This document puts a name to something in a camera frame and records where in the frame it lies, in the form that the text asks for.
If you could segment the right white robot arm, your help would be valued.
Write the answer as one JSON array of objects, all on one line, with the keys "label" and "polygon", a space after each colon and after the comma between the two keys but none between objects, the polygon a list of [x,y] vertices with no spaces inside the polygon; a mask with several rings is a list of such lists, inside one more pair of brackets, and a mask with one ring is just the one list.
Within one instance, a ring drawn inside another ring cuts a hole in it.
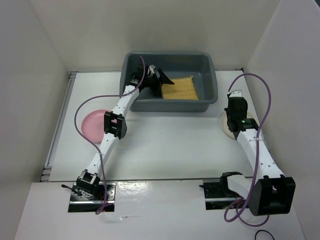
[{"label": "right white robot arm", "polygon": [[278,168],[269,153],[254,118],[247,116],[248,103],[242,96],[228,95],[225,108],[228,131],[243,148],[253,169],[252,180],[240,172],[224,172],[219,191],[244,198],[254,216],[282,215],[291,210],[296,183]]}]

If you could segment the yellow bamboo mat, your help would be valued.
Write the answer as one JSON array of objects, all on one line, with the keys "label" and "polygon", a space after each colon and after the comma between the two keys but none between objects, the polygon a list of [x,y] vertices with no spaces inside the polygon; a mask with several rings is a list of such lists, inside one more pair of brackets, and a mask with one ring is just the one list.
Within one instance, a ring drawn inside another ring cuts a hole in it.
[{"label": "yellow bamboo mat", "polygon": [[172,78],[174,84],[163,84],[161,95],[166,100],[199,100],[193,76]]}]

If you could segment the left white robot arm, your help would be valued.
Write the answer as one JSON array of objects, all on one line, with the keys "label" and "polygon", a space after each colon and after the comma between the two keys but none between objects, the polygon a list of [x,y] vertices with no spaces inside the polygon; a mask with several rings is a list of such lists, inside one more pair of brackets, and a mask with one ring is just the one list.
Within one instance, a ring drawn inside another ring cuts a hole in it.
[{"label": "left white robot arm", "polygon": [[107,187],[100,185],[101,180],[106,181],[104,166],[116,144],[127,133],[125,117],[141,91],[149,88],[155,95],[158,95],[161,93],[162,85],[172,85],[173,83],[161,68],[144,63],[139,64],[123,93],[118,96],[119,101],[116,106],[103,114],[103,136],[100,145],[97,146],[83,133],[80,134],[97,150],[93,160],[76,180],[77,189],[88,200],[107,197]]}]

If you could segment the pink plastic plate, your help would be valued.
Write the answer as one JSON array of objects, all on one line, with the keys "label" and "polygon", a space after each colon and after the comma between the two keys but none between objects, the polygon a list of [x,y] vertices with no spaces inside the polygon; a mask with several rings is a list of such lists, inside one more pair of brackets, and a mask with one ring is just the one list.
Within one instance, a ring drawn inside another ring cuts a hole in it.
[{"label": "pink plastic plate", "polygon": [[104,115],[106,109],[99,109],[89,113],[81,124],[81,133],[94,144],[99,145],[104,137]]}]

